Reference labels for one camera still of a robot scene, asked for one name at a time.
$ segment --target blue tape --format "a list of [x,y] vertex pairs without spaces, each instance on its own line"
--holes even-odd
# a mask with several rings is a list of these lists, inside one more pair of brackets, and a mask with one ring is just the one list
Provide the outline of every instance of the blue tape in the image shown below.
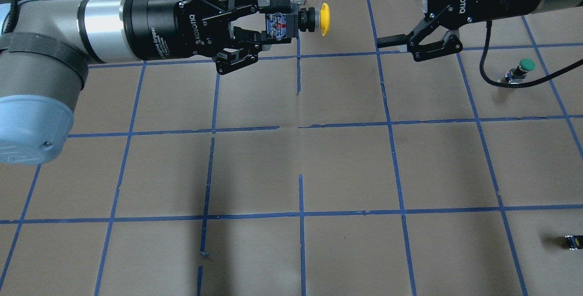
[[[371,26],[373,28],[373,37],[374,37],[374,41],[376,44],[377,27],[375,26],[375,22],[374,22],[373,7],[370,4],[370,0],[366,0],[366,2],[367,2],[367,6],[368,6],[368,14],[370,15]],[[378,47],[376,47],[376,55],[377,55],[378,74],[379,74],[379,78],[380,78],[380,82],[381,82],[381,91],[383,93],[383,105],[385,106],[385,115],[387,115],[387,122],[392,122],[391,114],[389,112],[389,107],[388,107],[388,103],[387,103],[387,91],[385,90],[385,78],[383,75],[383,64],[381,63],[381,53],[380,53]],[[404,206],[404,199],[403,199],[403,191],[402,191],[401,182],[400,182],[399,164],[397,161],[397,155],[396,155],[396,150],[395,150],[395,138],[393,135],[392,124],[388,124],[387,126],[388,126],[388,130],[389,130],[389,143],[391,144],[393,168],[395,170],[397,194],[399,196],[399,209],[400,209],[400,211],[402,211],[401,222],[402,222],[402,227],[403,227],[404,249],[405,249],[405,254],[407,257],[407,267],[409,270],[409,281],[411,283],[411,293],[413,294],[413,296],[417,296],[417,287],[415,284],[415,276],[414,276],[414,270],[413,270],[413,260],[411,257],[411,247],[409,244],[409,232],[408,232],[407,221],[406,221],[406,217],[405,217],[406,214],[404,212],[405,206]]]
[[196,277],[196,296],[200,296],[202,292],[202,265],[198,267],[198,276]]
[[300,36],[297,37],[296,41],[296,65],[297,65],[297,93],[296,95],[300,94],[302,91],[302,68],[300,67],[300,59],[301,59],[301,49],[300,49]]
[[459,53],[456,54],[458,58],[458,64],[462,72],[462,77],[464,78],[464,84],[466,86],[466,91],[468,92],[468,97],[470,99],[470,104],[472,105],[472,111],[476,119],[477,130],[480,135],[481,145],[484,149],[484,154],[486,155],[486,161],[488,163],[488,170],[490,170],[490,177],[492,179],[492,184],[494,186],[494,192],[496,193],[496,198],[498,199],[498,206],[500,213],[502,215],[502,222],[504,223],[504,230],[506,230],[506,237],[508,238],[508,244],[510,245],[510,253],[512,254],[512,260],[514,261],[514,267],[518,275],[518,281],[520,283],[520,288],[522,290],[523,296],[528,296],[527,286],[524,282],[522,276],[522,270],[520,268],[520,263],[518,261],[518,255],[516,253],[516,248],[514,247],[514,240],[512,239],[512,233],[510,232],[510,226],[508,225],[508,218],[506,217],[506,212],[504,211],[504,203],[502,202],[502,196],[500,196],[500,190],[498,188],[498,181],[496,179],[496,174],[494,173],[494,166],[492,165],[492,159],[490,158],[490,152],[488,150],[488,145],[486,144],[486,137],[484,136],[483,129],[481,127],[481,119],[477,113],[476,103],[474,102],[472,89],[470,89],[468,76],[466,75],[466,70],[464,68],[464,63],[462,63],[462,57]]
[[[539,47],[537,45],[537,42],[535,41],[535,37],[532,35],[531,28],[530,28],[530,26],[528,26],[527,19],[524,16],[522,16],[522,22],[524,23],[524,26],[527,28],[528,36],[531,38],[532,45],[535,47],[535,51],[537,52],[537,57],[539,57],[539,60],[541,61],[541,65],[543,66],[543,70],[545,71],[545,75],[548,75],[548,69],[546,67],[545,60],[543,60],[543,56],[541,55],[541,51],[539,51]],[[577,136],[577,132],[575,131],[575,127],[573,126],[571,119],[568,117],[567,108],[565,108],[565,105],[564,105],[563,101],[561,100],[561,96],[558,94],[558,90],[557,90],[554,82],[551,80],[548,83],[550,84],[550,87],[552,88],[552,92],[554,93],[554,96],[557,99],[558,105],[561,108],[561,111],[563,112],[564,119],[567,121],[567,125],[569,126],[569,130],[571,130],[571,135],[573,135],[575,145],[577,146],[577,150],[579,151],[579,156],[581,158],[583,158],[583,147],[581,147],[581,142],[579,141],[579,137]]]
[[213,101],[213,120],[212,120],[212,133],[216,132],[217,129],[217,108],[219,106],[219,87],[220,87],[220,74],[217,73],[217,78],[215,81],[215,99]]
[[206,226],[208,223],[209,203],[210,203],[210,185],[213,176],[213,155],[215,153],[215,138],[210,139],[209,167],[206,174],[206,192],[205,207],[202,219],[202,233],[200,234],[200,252],[204,253],[206,247]]
[[40,168],[42,165],[38,165],[35,171],[35,177],[33,178],[33,182],[31,183],[31,188],[29,189],[29,194],[26,197],[25,205],[22,208],[22,213],[20,214],[20,219],[18,221],[18,226],[16,227],[16,232],[14,233],[14,238],[12,238],[12,244],[10,245],[10,250],[8,251],[8,257],[6,258],[6,262],[4,263],[4,269],[2,270],[2,275],[0,276],[0,290],[2,290],[2,285],[4,285],[4,279],[6,279],[6,273],[8,273],[8,267],[10,266],[10,260],[12,259],[12,254],[14,253],[14,248],[16,248],[16,243],[18,241],[18,236],[20,235],[20,230],[22,228],[22,224],[25,220],[26,211],[29,208],[29,204],[31,204],[31,198],[33,196],[33,192],[35,190],[36,182],[38,180],[38,174],[40,173]]
[[306,296],[306,228],[304,225],[304,176],[298,178],[300,184],[300,265],[302,279],[302,296]]
[[299,128],[351,128],[354,126],[385,126],[387,122],[366,122],[366,123],[331,123],[312,124],[310,126],[300,126]]

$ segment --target blue grid line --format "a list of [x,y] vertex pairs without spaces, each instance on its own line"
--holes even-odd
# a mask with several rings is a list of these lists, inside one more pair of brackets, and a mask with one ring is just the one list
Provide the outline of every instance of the blue grid line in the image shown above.
[[[556,204],[556,205],[516,205],[504,206],[504,211],[545,211],[556,209],[583,209],[583,204]],[[500,207],[454,207],[445,209],[406,209],[407,214],[439,214],[439,213],[473,213],[500,211]],[[278,217],[308,216],[354,216],[354,215],[401,215],[400,209],[373,209],[356,211],[304,211],[280,212],[262,214],[227,214],[208,215],[207,219],[272,219]],[[114,222],[158,222],[158,221],[202,221],[204,215],[153,216],[153,217],[115,217]],[[66,224],[66,223],[104,223],[108,217],[78,218],[78,219],[24,219],[23,224]],[[1,220],[0,224],[18,224],[18,219]]]
[[298,217],[298,212],[263,213],[263,214],[226,214],[209,215],[208,219],[272,219],[275,217]]
[[299,128],[351,128],[354,126],[385,126],[387,122],[364,122],[364,123],[331,123],[312,124],[310,126],[300,126]]
[[298,178],[300,184],[300,271],[302,275],[302,296],[306,296],[306,228],[304,225],[304,176]]
[[266,131],[278,130],[279,126],[256,126],[251,128],[217,128],[217,132]]
[[133,101],[132,118],[129,121],[128,140],[125,144],[125,150],[123,151],[123,159],[121,161],[121,167],[119,168],[119,178],[117,181],[117,186],[115,188],[115,196],[113,198],[113,204],[111,205],[111,213],[110,213],[109,223],[107,225],[106,238],[105,238],[105,241],[103,243],[102,258],[101,258],[100,263],[99,263],[99,271],[97,272],[97,281],[95,283],[95,292],[93,293],[94,296],[99,295],[99,289],[101,288],[101,284],[102,284],[102,275],[103,275],[103,269],[105,267],[106,258],[107,258],[107,249],[109,247],[109,240],[111,237],[111,229],[112,229],[113,223],[114,223],[115,209],[117,208],[117,202],[119,199],[119,187],[121,186],[121,182],[123,181],[123,173],[125,172],[125,164],[126,164],[127,159],[128,159],[129,145],[132,141],[133,124],[135,123],[135,120],[136,120],[136,112],[138,111],[138,102],[140,99],[140,93],[142,91],[142,82],[144,79],[145,72],[146,72],[146,62],[144,62],[142,64],[142,70],[140,72],[140,79],[138,82],[138,88],[136,89],[136,97]]
[[[571,119],[581,119],[583,115],[567,115]],[[490,117],[480,118],[481,122],[508,122],[519,120],[558,120],[565,119],[563,115],[551,116],[525,116],[525,117]],[[393,121],[392,125],[400,124],[441,124],[441,123],[467,123],[475,122],[476,119],[443,119],[443,120],[405,120]],[[387,122],[361,122],[361,123],[329,123],[329,124],[312,124],[310,126],[299,126],[298,128],[350,128],[357,126],[385,126]],[[243,132],[243,131],[264,131],[278,130],[280,126],[252,126],[247,128],[216,128],[216,133],[223,132]],[[69,138],[104,138],[104,137],[126,137],[126,136],[152,136],[159,134],[193,134],[193,133],[212,133],[212,128],[203,128],[201,130],[166,130],[166,131],[141,131],[141,132],[112,132],[112,133],[85,133],[69,134]]]
[[296,44],[296,57],[297,57],[297,93],[296,95],[300,94],[302,90],[302,68],[300,67],[300,59],[302,54],[302,49],[300,48],[300,36],[297,37],[297,44]]
[[202,292],[202,265],[198,267],[198,276],[196,277],[196,296],[200,296]]
[[129,64],[108,64],[108,65],[89,65],[89,68],[117,68],[117,67],[135,67],[142,66],[143,63],[129,63]]
[[10,245],[10,250],[8,251],[8,256],[6,257],[6,262],[4,263],[4,269],[2,270],[2,275],[0,276],[0,291],[4,285],[4,279],[6,279],[6,273],[8,273],[8,267],[10,266],[10,260],[12,259],[12,254],[14,253],[14,248],[16,248],[16,242],[18,241],[18,236],[20,235],[20,230],[22,228],[23,221],[25,220],[26,211],[29,209],[29,204],[31,204],[31,198],[35,190],[36,182],[38,180],[38,174],[40,173],[41,165],[37,166],[35,171],[35,177],[31,183],[31,188],[29,189],[29,194],[26,197],[25,205],[22,207],[22,213],[20,214],[20,219],[18,220],[18,226],[16,226],[16,231],[14,232],[14,238],[12,239],[12,244]]
[[69,134],[68,138],[127,137],[127,132]]
[[[277,130],[279,126],[250,126],[247,128],[216,128],[215,132],[241,132],[241,131],[264,131]],[[212,128],[203,128],[201,130],[166,130],[166,131],[141,131],[141,132],[114,132],[114,133],[87,133],[87,134],[70,134],[69,138],[104,138],[104,137],[127,137],[127,136],[153,136],[160,134],[194,134],[194,133],[213,133]]]
[[206,248],[206,225],[209,216],[210,184],[213,176],[213,157],[215,153],[215,138],[210,139],[209,168],[206,173],[205,207],[202,214],[202,232],[200,233],[200,252],[204,253]]
[[[541,51],[539,51],[539,47],[537,45],[537,42],[535,41],[535,37],[532,35],[531,28],[530,28],[530,26],[528,26],[528,22],[527,22],[527,19],[525,18],[525,16],[522,16],[522,22],[524,23],[524,26],[527,28],[528,36],[531,38],[532,45],[535,47],[535,51],[537,52],[537,56],[539,57],[539,60],[541,61],[541,65],[543,66],[543,70],[545,71],[545,75],[548,75],[548,69],[546,67],[545,60],[543,60],[543,56],[541,55]],[[571,134],[573,135],[575,145],[577,145],[577,150],[579,150],[579,156],[581,156],[581,158],[583,158],[583,148],[581,147],[581,143],[579,142],[579,138],[577,137],[577,132],[575,131],[575,127],[573,126],[571,119],[568,117],[567,108],[565,108],[565,105],[563,104],[563,101],[561,100],[561,96],[558,94],[558,90],[557,90],[554,82],[552,80],[550,80],[548,83],[550,84],[550,87],[552,88],[552,92],[554,93],[554,96],[557,99],[558,105],[561,108],[561,111],[563,112],[564,119],[567,121],[567,125],[569,126],[569,129],[571,130]]]
[[24,224],[47,224],[47,223],[104,223],[109,222],[108,217],[81,217],[77,219],[25,219]]
[[200,64],[200,63],[214,63],[212,59],[196,59],[196,60],[176,60],[176,61],[148,61],[148,66],[159,65],[179,65],[179,64]]
[[353,216],[353,215],[401,215],[400,209],[377,209],[371,211],[312,211],[305,212],[304,216]]
[[102,258],[99,261],[99,271],[97,272],[97,281],[95,283],[95,292],[93,293],[94,296],[99,295],[99,289],[102,287],[103,269],[104,269],[105,264],[106,264],[107,249],[109,248],[109,240],[111,237],[111,228],[113,227],[113,218],[115,216],[115,207],[117,207],[118,198],[119,198],[119,189],[116,189],[114,200],[113,200],[113,205],[111,206],[110,218],[108,219],[109,223],[107,225],[106,240],[103,243]]
[[391,122],[392,125],[400,124],[436,124],[436,123],[467,123],[475,122],[475,119],[447,119],[447,120],[402,120]]
[[[532,49],[532,45],[523,46],[489,46],[490,50],[504,50],[504,49]],[[465,47],[465,51],[483,51],[484,47]]]
[[537,45],[539,48],[550,48],[550,47],[581,47],[583,43],[554,43],[550,45]]
[[114,222],[197,221],[202,219],[204,219],[202,215],[116,217]]
[[472,105],[472,111],[473,111],[473,114],[476,118],[477,130],[478,130],[478,133],[480,135],[481,145],[484,149],[484,154],[486,155],[486,161],[488,163],[488,169],[490,170],[490,176],[492,179],[492,184],[494,186],[494,192],[496,193],[496,198],[498,199],[498,207],[499,207],[500,213],[502,215],[502,223],[504,224],[504,230],[506,230],[506,237],[508,238],[508,244],[510,245],[510,253],[512,254],[512,260],[514,261],[514,267],[516,268],[516,272],[518,275],[518,281],[520,283],[520,288],[522,290],[523,296],[528,296],[527,286],[524,282],[524,278],[522,276],[522,270],[520,269],[520,263],[518,261],[518,255],[516,253],[516,248],[514,247],[514,240],[512,239],[512,232],[510,231],[510,226],[508,224],[508,218],[506,217],[506,211],[504,210],[504,202],[502,202],[502,196],[500,196],[500,190],[498,188],[498,181],[496,179],[496,173],[494,172],[494,166],[492,164],[490,152],[488,150],[488,145],[486,143],[486,137],[484,135],[484,131],[483,131],[482,126],[481,126],[481,119],[477,113],[476,103],[474,102],[474,99],[472,96],[472,89],[470,89],[470,85],[468,82],[468,76],[466,75],[464,63],[462,63],[462,57],[460,56],[459,53],[456,54],[456,57],[458,58],[458,64],[460,65],[462,77],[464,78],[464,84],[465,84],[466,90],[468,92],[468,98],[469,98],[470,104]]
[[474,213],[499,211],[500,207],[461,207],[454,209],[407,209],[407,214]]
[[535,211],[550,209],[583,209],[583,204],[507,206],[506,211]]
[[217,78],[215,82],[215,100],[213,101],[213,123],[212,123],[212,133],[216,133],[217,130],[217,108],[219,106],[219,87],[220,87],[220,74],[217,73]]
[[212,133],[211,128],[203,128],[201,130],[168,130],[168,131],[142,131],[142,132],[131,132],[131,136],[154,136],[160,134],[193,134],[193,133]]
[[259,60],[275,60],[275,59],[292,59],[296,58],[296,55],[293,56],[271,56],[271,57],[261,57]]
[[[379,48],[376,45],[377,42],[377,28],[375,26],[375,22],[374,22],[374,15],[373,15],[373,7],[370,4],[370,0],[366,0],[367,2],[367,6],[368,6],[368,14],[370,16],[370,22],[371,22],[371,26],[373,28],[373,39],[375,41],[375,49],[376,49],[376,54],[377,54],[377,65],[378,65],[378,74],[379,74],[379,78],[380,78],[380,82],[381,82],[381,91],[383,93],[383,105],[385,107],[385,115],[387,116],[387,122],[391,122],[391,114],[389,112],[389,107],[387,104],[387,92],[385,91],[385,78],[383,75],[383,65],[381,63],[381,53]],[[388,124],[388,130],[389,130],[389,143],[391,144],[391,154],[392,154],[392,159],[393,159],[393,168],[395,170],[395,180],[396,180],[396,186],[397,186],[397,194],[399,196],[399,209],[401,211],[401,223],[403,226],[403,238],[404,238],[404,248],[405,248],[405,254],[407,257],[407,267],[409,270],[409,280],[411,283],[411,293],[413,296],[417,296],[417,287],[415,285],[415,277],[414,277],[414,270],[413,270],[413,260],[411,257],[411,247],[409,244],[409,231],[407,228],[407,218],[406,218],[406,212],[405,212],[405,206],[404,206],[404,200],[403,200],[403,191],[401,189],[401,184],[400,184],[400,175],[399,175],[399,164],[397,161],[397,155],[396,155],[396,150],[395,150],[395,138],[393,135],[393,128],[392,128],[392,124]]]
[[350,56],[374,56],[374,51],[367,52],[347,52],[347,53],[325,53],[321,55],[300,55],[300,58],[323,58],[323,57],[350,57]]

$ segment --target grid square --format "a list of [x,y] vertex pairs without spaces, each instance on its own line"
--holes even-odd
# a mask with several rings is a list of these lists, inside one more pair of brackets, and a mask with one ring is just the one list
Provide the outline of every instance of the grid square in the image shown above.
[[419,295],[522,295],[499,212],[407,215]]
[[27,219],[109,217],[127,138],[71,138],[43,164]]
[[[370,4],[377,37],[409,34],[423,19],[423,0],[370,0]],[[440,26],[423,40],[423,44],[441,40],[446,31]],[[397,48],[386,47],[381,50],[395,51]]]
[[382,55],[391,120],[473,117],[455,56],[416,63],[409,53]]
[[[581,59],[583,47],[553,47],[540,48],[541,56],[545,61],[549,73],[556,72]],[[552,81],[561,97],[568,114],[583,114],[583,80],[581,80],[581,68],[575,68],[570,72]]]
[[202,215],[209,154],[208,134],[132,137],[115,215]]
[[566,250],[563,238],[581,233],[581,215],[581,209],[506,213],[529,295],[581,292],[581,256]]
[[[481,77],[481,51],[463,51],[461,54],[472,96],[480,117],[527,117],[562,115],[549,83],[525,89],[497,88]],[[545,76],[534,49],[491,50],[484,65],[488,76],[498,81],[523,58],[533,59],[537,68],[527,74],[527,81]]]
[[25,224],[0,295],[92,295],[107,223]]
[[375,56],[302,59],[300,67],[300,126],[387,121]]
[[146,67],[134,131],[212,128],[213,63]]
[[[486,22],[460,27],[460,40],[464,47],[484,47]],[[504,18],[492,24],[490,46],[531,46],[531,37],[521,17]]]
[[300,131],[306,211],[399,209],[386,126]]
[[140,66],[89,70],[71,134],[127,132],[141,70]]
[[297,128],[216,135],[209,213],[295,212]]
[[577,138],[579,138],[579,143],[583,143],[583,119],[571,119]]
[[297,60],[260,60],[221,76],[217,128],[294,126]]
[[17,226],[17,224],[0,224],[0,267],[2,269],[6,264],[6,258],[10,252]]
[[482,126],[504,205],[583,203],[583,162],[565,120]]
[[541,12],[525,17],[539,45],[583,42],[583,12],[579,8]]
[[0,164],[0,219],[20,219],[36,169],[36,166]]
[[196,295],[200,221],[116,222],[100,296]]
[[[254,14],[250,16],[244,16],[235,20],[233,26],[239,26],[245,30],[251,31],[265,31],[265,15],[264,14]],[[276,57],[276,56],[296,56],[297,55],[297,39],[293,38],[291,43],[283,45],[271,45],[271,49],[268,51],[261,51],[259,53],[260,58],[264,57]]]
[[299,296],[297,217],[208,222],[202,295]]
[[397,125],[393,131],[408,209],[498,206],[475,123]]
[[306,217],[308,295],[411,295],[400,215]]
[[306,0],[306,7],[319,11],[322,3],[330,6],[330,31],[325,38],[318,30],[302,33],[302,55],[376,51],[366,0]]

